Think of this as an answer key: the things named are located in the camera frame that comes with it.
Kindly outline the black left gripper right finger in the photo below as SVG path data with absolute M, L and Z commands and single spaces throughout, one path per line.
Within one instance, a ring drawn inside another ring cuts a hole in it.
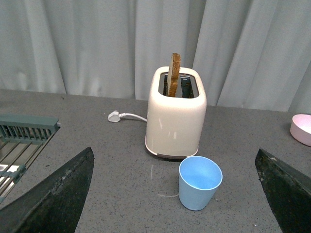
M 269 206 L 284 233 L 311 231 L 311 179 L 259 149 L 255 166 Z

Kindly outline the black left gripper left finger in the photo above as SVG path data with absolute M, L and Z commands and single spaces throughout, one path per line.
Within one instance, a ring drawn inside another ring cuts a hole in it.
M 0 211 L 2 233 L 73 233 L 79 222 L 94 169 L 85 148 L 27 193 Z

